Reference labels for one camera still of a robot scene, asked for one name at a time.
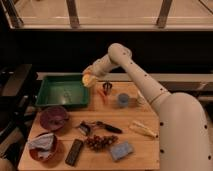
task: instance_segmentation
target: green plastic tray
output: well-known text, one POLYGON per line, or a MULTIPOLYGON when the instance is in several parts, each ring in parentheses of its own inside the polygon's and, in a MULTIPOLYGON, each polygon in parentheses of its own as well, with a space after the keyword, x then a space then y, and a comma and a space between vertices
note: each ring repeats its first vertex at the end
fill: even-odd
POLYGON ((89 90, 82 83, 82 74, 46 76, 36 100, 36 106, 86 107, 89 90))

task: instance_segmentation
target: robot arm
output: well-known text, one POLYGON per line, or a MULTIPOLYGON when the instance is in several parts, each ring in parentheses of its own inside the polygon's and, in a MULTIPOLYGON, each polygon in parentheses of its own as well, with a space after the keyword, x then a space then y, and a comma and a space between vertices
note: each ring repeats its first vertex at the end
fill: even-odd
POLYGON ((92 74, 101 77, 118 66, 121 66, 126 71, 152 108, 157 112, 162 101, 170 93, 140 68, 132 60, 131 51, 121 44, 112 44, 108 49, 108 54, 93 63, 92 74))
POLYGON ((114 43, 96 60, 91 74, 106 75, 121 66, 159 116, 160 170, 212 171, 207 121, 201 104, 186 93, 170 93, 131 59, 131 51, 114 43))

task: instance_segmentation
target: wooden board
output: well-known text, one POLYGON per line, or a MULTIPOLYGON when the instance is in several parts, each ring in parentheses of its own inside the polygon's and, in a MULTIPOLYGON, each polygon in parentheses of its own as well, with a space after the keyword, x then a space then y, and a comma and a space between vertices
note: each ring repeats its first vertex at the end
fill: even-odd
MULTIPOLYGON (((149 104, 144 103, 139 106, 136 101, 137 88, 131 82, 113 83, 113 90, 108 96, 108 104, 105 105, 97 93, 102 83, 97 84, 91 90, 90 105, 85 109, 69 111, 70 119, 65 126, 56 131, 55 134, 59 139, 60 145, 55 156, 46 163, 34 161, 30 155, 27 145, 22 154, 18 169, 26 170, 152 170, 159 169, 159 138, 153 139, 148 136, 132 132, 128 126, 132 120, 140 120, 150 127, 154 132, 159 134, 159 120, 157 115, 152 111, 149 104), (126 108, 119 108, 116 104, 116 97, 119 93, 126 92, 131 98, 130 105, 126 108), (85 140, 75 127, 81 121, 93 122, 103 121, 114 125, 123 130, 123 134, 118 134, 118 141, 121 143, 128 141, 134 148, 134 152, 119 162, 114 162, 108 150, 93 152, 84 147, 80 154, 76 167, 65 164, 65 159, 75 138, 85 140)), ((42 132, 46 132, 40 126, 39 119, 41 113, 38 113, 28 139, 36 137, 42 132)), ((112 135, 104 129, 96 129, 92 135, 112 135)))

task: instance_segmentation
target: small bowl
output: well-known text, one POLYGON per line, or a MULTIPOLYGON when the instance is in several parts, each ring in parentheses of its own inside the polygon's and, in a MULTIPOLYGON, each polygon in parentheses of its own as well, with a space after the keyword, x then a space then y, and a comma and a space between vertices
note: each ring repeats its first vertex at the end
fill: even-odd
POLYGON ((55 155, 57 149, 58 149, 58 139, 57 139, 57 137, 54 135, 53 145, 52 145, 52 148, 51 148, 51 150, 50 150, 50 155, 49 155, 47 158, 42 158, 42 157, 39 157, 39 156, 38 156, 38 152, 41 150, 41 149, 38 149, 38 148, 37 148, 37 149, 30 149, 30 150, 29 150, 29 153, 30 153, 30 156, 31 156, 34 160, 39 161, 39 162, 46 162, 46 161, 48 161, 49 159, 51 159, 51 158, 55 155))
POLYGON ((42 111, 40 125, 48 131, 62 128, 69 120, 66 109, 62 106, 51 106, 42 111))

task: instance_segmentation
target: blue cup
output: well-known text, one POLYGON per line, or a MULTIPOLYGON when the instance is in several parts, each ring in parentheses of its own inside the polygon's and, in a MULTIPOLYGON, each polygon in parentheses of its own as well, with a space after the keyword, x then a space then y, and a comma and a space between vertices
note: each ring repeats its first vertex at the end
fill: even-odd
POLYGON ((117 97, 118 106, 123 108, 129 105, 129 95, 126 93, 121 93, 117 97))

